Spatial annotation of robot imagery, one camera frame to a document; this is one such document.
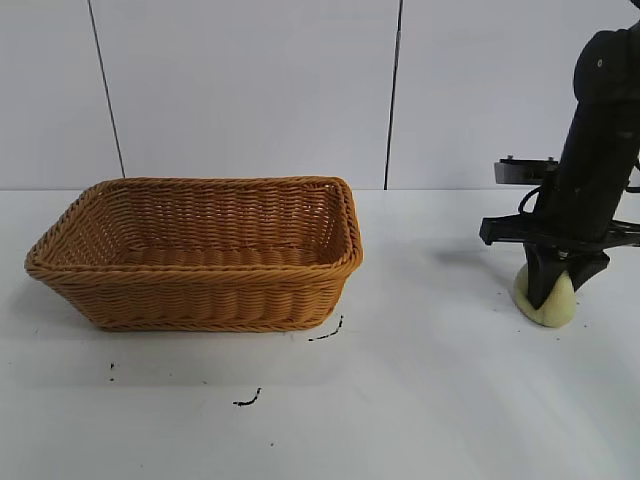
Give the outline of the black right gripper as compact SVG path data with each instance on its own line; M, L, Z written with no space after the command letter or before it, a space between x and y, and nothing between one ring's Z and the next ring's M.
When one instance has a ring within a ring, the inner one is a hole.
M487 245L525 244L527 299L534 309L566 266L578 291L608 267L610 257L600 250L639 242L637 224L614 219L638 154L638 101L580 103L558 161L508 156L494 164L498 184L535 187L517 214L485 217L479 232ZM565 264L554 248L582 252L571 253Z

